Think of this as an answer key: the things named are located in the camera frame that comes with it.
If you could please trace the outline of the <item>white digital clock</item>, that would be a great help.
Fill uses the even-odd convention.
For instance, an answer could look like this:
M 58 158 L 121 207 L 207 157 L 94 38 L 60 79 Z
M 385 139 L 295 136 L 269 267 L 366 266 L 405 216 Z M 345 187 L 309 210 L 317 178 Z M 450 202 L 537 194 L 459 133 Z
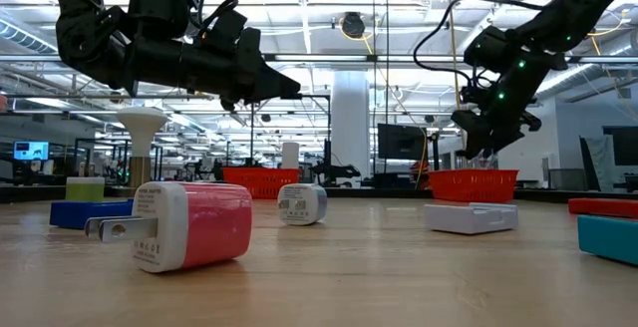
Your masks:
M 513 230 L 518 228 L 518 207 L 485 202 L 426 204 L 425 226 L 434 231 L 465 235 Z

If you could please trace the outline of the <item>pink power adapter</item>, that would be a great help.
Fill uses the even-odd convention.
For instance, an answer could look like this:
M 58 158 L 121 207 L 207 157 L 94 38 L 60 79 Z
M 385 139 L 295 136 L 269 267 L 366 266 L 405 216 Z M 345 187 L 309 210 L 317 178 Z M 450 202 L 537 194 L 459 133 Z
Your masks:
M 85 234 L 128 240 L 137 268 L 183 270 L 243 255 L 252 229 L 252 197 L 230 183 L 150 181 L 136 190 L 130 216 L 91 217 Z

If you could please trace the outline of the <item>light green power adapter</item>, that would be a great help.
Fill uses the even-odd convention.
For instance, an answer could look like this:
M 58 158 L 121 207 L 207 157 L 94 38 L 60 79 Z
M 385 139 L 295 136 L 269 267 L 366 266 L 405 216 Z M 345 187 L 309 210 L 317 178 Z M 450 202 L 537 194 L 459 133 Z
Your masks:
M 65 200 L 79 202 L 101 202 L 104 200 L 105 179 L 103 177 L 70 176 L 66 179 Z

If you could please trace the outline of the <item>grey leaning board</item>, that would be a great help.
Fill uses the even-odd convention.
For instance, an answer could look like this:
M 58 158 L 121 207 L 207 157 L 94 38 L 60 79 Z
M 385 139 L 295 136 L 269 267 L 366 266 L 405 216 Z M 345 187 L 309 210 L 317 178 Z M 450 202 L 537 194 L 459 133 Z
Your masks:
M 601 192 L 614 190 L 616 177 L 613 140 L 609 135 L 597 138 L 580 137 L 583 167 L 590 184 Z

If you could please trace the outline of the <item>long ceiling light fixture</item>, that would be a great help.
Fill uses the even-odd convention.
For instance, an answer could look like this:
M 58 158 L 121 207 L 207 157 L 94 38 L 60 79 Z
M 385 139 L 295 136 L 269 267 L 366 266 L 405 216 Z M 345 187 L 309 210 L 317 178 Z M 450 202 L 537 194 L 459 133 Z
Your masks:
M 286 62 L 286 63 L 412 63 L 411 55 L 328 55 L 328 54 L 265 54 L 266 62 Z M 463 59 L 451 55 L 425 55 L 419 56 L 418 60 L 423 63 L 445 64 L 457 61 L 461 63 Z M 638 56 L 566 56 L 568 64 L 638 64 Z M 61 59 L 55 54 L 46 55 L 8 55 L 0 54 L 0 62 L 52 62 L 61 63 Z

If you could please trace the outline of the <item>red plastic basket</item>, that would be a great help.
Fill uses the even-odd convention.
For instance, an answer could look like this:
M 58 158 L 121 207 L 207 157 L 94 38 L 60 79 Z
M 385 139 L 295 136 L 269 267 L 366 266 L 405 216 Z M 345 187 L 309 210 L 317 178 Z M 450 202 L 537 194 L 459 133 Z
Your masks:
M 517 169 L 449 169 L 429 173 L 435 199 L 505 203 L 513 199 Z
M 299 181 L 299 169 L 268 167 L 224 167 L 228 183 L 248 189 L 254 199 L 276 199 L 282 186 Z

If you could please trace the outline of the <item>light blue power adapter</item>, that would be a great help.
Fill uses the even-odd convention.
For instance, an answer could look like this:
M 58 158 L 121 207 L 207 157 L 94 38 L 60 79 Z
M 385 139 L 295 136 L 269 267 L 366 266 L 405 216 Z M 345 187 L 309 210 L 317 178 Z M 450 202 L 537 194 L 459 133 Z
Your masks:
M 327 192 L 319 184 L 286 184 L 278 193 L 279 219 L 287 225 L 305 226 L 319 222 L 326 216 L 327 206 Z

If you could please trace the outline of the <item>white building column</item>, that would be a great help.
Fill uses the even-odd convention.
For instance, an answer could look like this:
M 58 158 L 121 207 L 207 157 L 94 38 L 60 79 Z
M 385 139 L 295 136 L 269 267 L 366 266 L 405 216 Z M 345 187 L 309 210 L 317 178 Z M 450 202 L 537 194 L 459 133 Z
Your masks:
M 370 168 L 369 84 L 363 71 L 337 71 L 331 91 L 332 154 L 365 177 Z

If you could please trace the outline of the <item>blue digital clock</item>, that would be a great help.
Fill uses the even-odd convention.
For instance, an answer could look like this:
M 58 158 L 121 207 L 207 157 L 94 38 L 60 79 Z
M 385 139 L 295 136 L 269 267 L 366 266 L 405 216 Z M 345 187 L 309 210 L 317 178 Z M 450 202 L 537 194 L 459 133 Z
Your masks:
M 83 229 L 89 218 L 131 215 L 133 202 L 132 199 L 103 202 L 52 202 L 49 224 L 66 229 Z

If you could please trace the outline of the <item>black gantry frame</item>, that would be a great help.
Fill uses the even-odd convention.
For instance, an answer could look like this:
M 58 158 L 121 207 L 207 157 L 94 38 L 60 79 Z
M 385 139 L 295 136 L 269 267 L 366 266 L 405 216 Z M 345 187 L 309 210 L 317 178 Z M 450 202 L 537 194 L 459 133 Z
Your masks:
M 281 114 L 274 111 L 264 111 L 263 108 L 269 103 L 269 100 L 262 101 L 259 104 L 250 105 L 250 157 L 253 159 L 254 153 L 254 138 L 259 136 L 279 136 L 290 135 L 297 138 L 298 136 L 304 136 L 312 134 L 314 139 L 319 141 L 319 138 L 323 139 L 322 145 L 322 158 L 321 164 L 329 165 L 332 162 L 331 152 L 331 138 L 332 138 L 332 106 L 331 98 L 329 95 L 316 95 L 316 94 L 297 94 L 295 97 L 282 98 L 282 101 L 290 101 L 292 104 L 298 102 L 302 110 L 297 111 L 295 108 L 288 109 Z M 255 133 L 255 117 L 259 115 L 260 120 L 264 121 L 265 116 L 295 116 L 302 115 L 307 118 L 309 127 L 295 126 L 292 128 L 293 133 L 290 133 L 290 128 L 283 126 L 273 126 L 262 128 L 262 133 Z

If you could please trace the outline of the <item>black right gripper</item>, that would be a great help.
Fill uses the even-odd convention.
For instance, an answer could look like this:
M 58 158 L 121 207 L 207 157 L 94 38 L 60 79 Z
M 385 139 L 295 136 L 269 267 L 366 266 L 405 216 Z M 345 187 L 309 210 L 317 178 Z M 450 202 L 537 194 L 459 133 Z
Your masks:
M 467 134 L 462 156 L 473 159 L 490 149 L 498 153 L 523 137 L 521 125 L 538 131 L 542 122 L 525 109 L 547 73 L 546 59 L 524 52 L 480 96 L 478 115 L 467 110 L 453 112 L 452 120 Z

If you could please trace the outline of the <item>grey mesh bin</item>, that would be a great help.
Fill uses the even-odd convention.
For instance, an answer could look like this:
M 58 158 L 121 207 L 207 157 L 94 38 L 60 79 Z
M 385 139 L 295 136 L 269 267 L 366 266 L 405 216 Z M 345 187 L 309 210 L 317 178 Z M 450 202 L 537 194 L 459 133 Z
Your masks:
M 586 175 L 581 168 L 551 169 L 548 173 L 548 185 L 555 190 L 587 190 Z

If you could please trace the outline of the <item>black wall panel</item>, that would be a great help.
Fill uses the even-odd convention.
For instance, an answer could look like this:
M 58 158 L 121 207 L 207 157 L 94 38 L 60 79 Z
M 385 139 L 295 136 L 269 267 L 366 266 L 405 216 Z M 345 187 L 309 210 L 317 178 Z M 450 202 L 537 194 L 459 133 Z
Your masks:
M 616 165 L 638 165 L 638 126 L 603 127 L 603 134 L 612 137 Z

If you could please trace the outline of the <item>black monitor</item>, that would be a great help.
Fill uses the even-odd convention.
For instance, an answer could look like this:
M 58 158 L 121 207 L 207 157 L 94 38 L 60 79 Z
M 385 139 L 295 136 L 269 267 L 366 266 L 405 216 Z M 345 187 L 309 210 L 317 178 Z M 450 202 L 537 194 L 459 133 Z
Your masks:
M 427 155 L 424 132 L 418 127 L 378 124 L 378 157 L 420 161 Z

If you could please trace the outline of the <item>small computer monitor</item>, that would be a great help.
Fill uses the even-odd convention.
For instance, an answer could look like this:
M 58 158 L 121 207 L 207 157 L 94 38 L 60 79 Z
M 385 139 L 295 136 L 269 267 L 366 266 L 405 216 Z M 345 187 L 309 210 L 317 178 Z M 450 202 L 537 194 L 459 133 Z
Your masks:
M 17 161 L 47 161 L 49 143 L 45 141 L 15 141 L 13 158 Z

